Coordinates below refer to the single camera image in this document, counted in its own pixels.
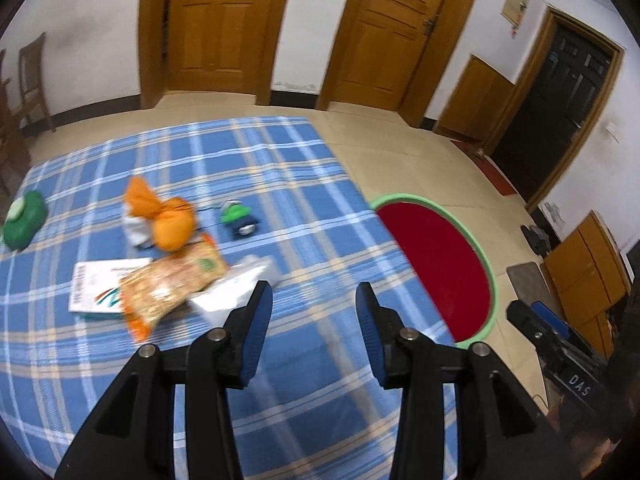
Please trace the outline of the grey floor mat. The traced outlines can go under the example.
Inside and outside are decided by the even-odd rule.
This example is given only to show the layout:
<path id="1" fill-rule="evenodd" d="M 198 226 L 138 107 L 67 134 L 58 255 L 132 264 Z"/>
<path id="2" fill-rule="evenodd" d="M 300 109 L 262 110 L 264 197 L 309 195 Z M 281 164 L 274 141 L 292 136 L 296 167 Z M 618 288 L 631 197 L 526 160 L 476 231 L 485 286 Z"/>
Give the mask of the grey floor mat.
<path id="1" fill-rule="evenodd" d="M 526 304 L 540 301 L 559 318 L 564 320 L 565 316 L 559 299 L 536 262 L 532 261 L 516 264 L 515 266 L 508 266 L 506 268 L 506 275 L 519 300 L 522 300 Z"/>

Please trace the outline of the wooden low cabinet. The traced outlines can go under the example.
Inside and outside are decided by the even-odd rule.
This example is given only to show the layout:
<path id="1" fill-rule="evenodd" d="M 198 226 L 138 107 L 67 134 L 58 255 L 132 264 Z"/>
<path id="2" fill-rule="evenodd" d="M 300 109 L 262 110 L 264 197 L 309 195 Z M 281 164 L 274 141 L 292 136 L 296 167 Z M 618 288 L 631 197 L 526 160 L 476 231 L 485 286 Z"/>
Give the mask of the wooden low cabinet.
<path id="1" fill-rule="evenodd" d="M 608 311 L 625 299 L 631 282 L 600 214 L 590 211 L 544 258 L 544 267 L 568 325 L 608 359 L 614 351 Z"/>

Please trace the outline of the dark slippers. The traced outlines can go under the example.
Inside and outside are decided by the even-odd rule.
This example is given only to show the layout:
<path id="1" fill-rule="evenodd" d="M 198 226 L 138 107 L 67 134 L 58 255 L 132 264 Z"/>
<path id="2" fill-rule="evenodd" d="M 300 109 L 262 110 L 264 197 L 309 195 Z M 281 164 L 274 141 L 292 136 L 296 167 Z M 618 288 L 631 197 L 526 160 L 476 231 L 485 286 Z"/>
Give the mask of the dark slippers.
<path id="1" fill-rule="evenodd" d="M 527 244 L 529 244 L 529 248 L 534 254 L 543 259 L 550 254 L 550 238 L 543 229 L 532 224 L 531 226 L 521 226 L 521 232 L 524 235 Z"/>

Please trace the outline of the red basin green rim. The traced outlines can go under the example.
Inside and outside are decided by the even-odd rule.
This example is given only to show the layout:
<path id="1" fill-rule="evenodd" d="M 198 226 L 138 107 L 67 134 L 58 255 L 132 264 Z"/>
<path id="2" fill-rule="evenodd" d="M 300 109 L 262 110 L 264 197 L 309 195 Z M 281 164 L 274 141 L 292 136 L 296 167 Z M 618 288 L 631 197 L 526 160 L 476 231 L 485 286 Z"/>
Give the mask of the red basin green rim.
<path id="1" fill-rule="evenodd" d="M 442 205 L 395 193 L 371 208 L 393 235 L 446 323 L 456 346 L 469 348 L 496 324 L 497 280 L 469 229 Z"/>

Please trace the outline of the white tissue pack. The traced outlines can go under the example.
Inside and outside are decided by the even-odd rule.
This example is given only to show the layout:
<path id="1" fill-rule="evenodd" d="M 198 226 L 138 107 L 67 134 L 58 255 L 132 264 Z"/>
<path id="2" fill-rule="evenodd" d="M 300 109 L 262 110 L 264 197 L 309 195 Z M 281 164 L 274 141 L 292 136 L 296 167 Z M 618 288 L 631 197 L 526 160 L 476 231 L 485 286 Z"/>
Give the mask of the white tissue pack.
<path id="1" fill-rule="evenodd" d="M 258 281 L 272 287 L 282 278 L 275 258 L 248 255 L 206 289 L 191 295 L 186 303 L 212 327 L 221 327 L 230 312 L 247 304 Z"/>

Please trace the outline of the blue plaid tablecloth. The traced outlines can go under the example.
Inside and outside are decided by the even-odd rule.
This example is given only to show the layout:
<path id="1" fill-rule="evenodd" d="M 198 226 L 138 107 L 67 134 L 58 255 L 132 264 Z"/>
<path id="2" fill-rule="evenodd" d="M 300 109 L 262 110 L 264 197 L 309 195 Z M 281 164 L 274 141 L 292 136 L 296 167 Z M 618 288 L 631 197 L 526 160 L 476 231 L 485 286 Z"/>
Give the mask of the blue plaid tablecloth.
<path id="1" fill-rule="evenodd" d="M 400 395 L 374 379 L 362 282 L 405 324 L 451 337 L 410 263 L 301 117 L 200 122 L 109 140 L 29 170 L 48 216 L 1 252 L 1 418 L 52 474 L 139 344 L 207 330 L 186 304 L 250 257 L 280 271 L 247 388 L 229 396 L 249 479 L 384 479 Z"/>

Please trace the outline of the red doormat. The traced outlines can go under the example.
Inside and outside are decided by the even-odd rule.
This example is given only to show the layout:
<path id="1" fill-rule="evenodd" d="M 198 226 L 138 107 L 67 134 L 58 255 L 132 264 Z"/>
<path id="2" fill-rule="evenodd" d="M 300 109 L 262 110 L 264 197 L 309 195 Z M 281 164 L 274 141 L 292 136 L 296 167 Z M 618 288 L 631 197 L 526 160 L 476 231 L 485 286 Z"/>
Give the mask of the red doormat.
<path id="1" fill-rule="evenodd" d="M 484 174 L 484 177 L 500 195 L 511 196 L 518 194 L 518 191 L 512 186 L 508 179 L 480 151 L 474 151 L 471 145 L 459 141 L 454 141 L 454 145 L 474 162 L 477 169 Z"/>

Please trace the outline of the black entrance door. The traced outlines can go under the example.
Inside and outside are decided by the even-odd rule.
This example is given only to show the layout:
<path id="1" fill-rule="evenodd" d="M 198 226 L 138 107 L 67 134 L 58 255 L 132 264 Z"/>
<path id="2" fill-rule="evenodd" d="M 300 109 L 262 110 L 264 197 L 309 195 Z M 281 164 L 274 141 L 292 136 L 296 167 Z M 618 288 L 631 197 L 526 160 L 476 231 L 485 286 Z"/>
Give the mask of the black entrance door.
<path id="1" fill-rule="evenodd" d="M 559 26 L 547 57 L 491 159 L 530 200 L 565 155 L 602 88 L 612 56 Z"/>

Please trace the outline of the near wooden chair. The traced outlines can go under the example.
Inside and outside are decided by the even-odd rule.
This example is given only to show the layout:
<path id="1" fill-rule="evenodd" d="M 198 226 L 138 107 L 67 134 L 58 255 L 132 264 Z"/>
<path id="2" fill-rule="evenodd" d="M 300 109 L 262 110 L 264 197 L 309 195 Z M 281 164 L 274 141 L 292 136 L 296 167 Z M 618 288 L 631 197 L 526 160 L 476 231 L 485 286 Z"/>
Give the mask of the near wooden chair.
<path id="1" fill-rule="evenodd" d="M 8 166 L 14 174 L 24 178 L 32 166 L 29 150 L 9 108 L 8 80 L 1 81 L 1 167 Z"/>

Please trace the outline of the wooden chair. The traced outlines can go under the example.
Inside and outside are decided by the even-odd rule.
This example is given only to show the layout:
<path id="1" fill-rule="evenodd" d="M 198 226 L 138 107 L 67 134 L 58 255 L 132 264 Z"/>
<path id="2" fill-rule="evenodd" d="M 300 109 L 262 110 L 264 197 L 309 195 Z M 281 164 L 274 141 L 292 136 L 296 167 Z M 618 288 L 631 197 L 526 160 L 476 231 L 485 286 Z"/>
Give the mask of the wooden chair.
<path id="1" fill-rule="evenodd" d="M 8 166 L 14 174 L 24 178 L 32 166 L 29 150 L 9 108 L 8 80 L 1 81 L 1 167 Z"/>
<path id="2" fill-rule="evenodd" d="M 43 32 L 34 41 L 18 52 L 18 86 L 20 87 L 21 106 L 15 117 L 19 122 L 23 119 L 30 125 L 30 114 L 40 108 L 48 129 L 55 132 L 46 95 L 43 89 L 42 58 L 47 35 Z"/>

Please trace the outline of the far wooden chair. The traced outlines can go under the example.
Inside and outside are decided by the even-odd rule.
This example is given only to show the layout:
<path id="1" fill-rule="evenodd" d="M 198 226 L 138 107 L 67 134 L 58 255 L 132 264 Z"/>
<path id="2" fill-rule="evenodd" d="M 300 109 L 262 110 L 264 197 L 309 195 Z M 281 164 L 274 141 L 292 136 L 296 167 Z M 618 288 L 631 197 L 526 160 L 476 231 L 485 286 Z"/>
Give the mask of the far wooden chair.
<path id="1" fill-rule="evenodd" d="M 30 125 L 30 114 L 40 108 L 48 129 L 55 132 L 46 95 L 43 89 L 42 58 L 47 35 L 43 32 L 34 41 L 18 52 L 18 86 L 20 87 L 21 106 L 15 117 L 19 122 L 23 119 Z"/>

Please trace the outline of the middle wooden door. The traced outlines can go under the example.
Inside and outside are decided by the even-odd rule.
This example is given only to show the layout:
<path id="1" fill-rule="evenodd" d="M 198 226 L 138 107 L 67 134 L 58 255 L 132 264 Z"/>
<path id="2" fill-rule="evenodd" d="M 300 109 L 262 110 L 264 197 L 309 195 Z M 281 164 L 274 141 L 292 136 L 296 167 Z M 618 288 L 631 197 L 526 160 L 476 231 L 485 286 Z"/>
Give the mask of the middle wooden door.
<path id="1" fill-rule="evenodd" d="M 355 0 L 331 100 L 397 110 L 444 0 Z"/>

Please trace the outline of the wooden door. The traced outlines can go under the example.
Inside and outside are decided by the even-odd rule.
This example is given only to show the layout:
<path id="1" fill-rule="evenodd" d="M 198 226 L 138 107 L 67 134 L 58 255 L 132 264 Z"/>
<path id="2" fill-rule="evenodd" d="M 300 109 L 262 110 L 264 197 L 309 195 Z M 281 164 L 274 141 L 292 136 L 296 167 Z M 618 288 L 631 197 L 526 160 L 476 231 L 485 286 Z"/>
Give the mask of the wooden door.
<path id="1" fill-rule="evenodd" d="M 168 87 L 256 92 L 270 0 L 170 0 Z"/>
<path id="2" fill-rule="evenodd" d="M 331 100 L 397 110 L 444 0 L 355 0 Z"/>

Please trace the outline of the left wooden door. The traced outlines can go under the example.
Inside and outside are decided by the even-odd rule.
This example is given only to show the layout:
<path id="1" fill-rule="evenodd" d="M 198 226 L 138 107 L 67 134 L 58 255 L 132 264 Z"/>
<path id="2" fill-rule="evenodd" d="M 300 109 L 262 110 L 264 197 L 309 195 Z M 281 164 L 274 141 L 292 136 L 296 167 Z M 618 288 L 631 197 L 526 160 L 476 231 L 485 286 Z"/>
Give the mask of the left wooden door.
<path id="1" fill-rule="evenodd" d="M 170 0 L 168 87 L 256 92 L 270 0 Z"/>

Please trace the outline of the wall light switch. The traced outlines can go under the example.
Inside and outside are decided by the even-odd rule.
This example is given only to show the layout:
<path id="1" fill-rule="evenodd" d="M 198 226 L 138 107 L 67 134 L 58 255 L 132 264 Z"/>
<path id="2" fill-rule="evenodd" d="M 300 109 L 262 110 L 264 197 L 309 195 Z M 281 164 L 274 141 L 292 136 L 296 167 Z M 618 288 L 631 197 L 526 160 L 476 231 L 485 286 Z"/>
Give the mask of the wall light switch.
<path id="1" fill-rule="evenodd" d="M 620 143 L 620 139 L 617 135 L 617 125 L 615 122 L 608 122 L 604 127 L 604 131 L 616 143 Z"/>

